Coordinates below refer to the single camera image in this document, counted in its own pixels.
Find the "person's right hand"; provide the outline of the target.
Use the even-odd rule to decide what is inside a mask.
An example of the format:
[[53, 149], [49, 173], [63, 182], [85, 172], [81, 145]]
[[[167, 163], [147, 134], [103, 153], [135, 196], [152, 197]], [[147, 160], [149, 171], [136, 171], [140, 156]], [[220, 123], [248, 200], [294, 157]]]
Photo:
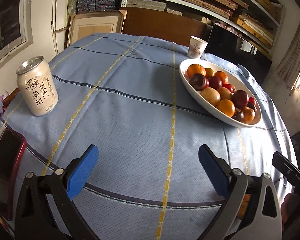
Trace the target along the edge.
[[295, 192], [291, 192], [285, 196], [284, 201], [281, 205], [281, 217], [283, 225], [287, 222], [290, 215], [297, 208], [299, 202], [300, 197]]

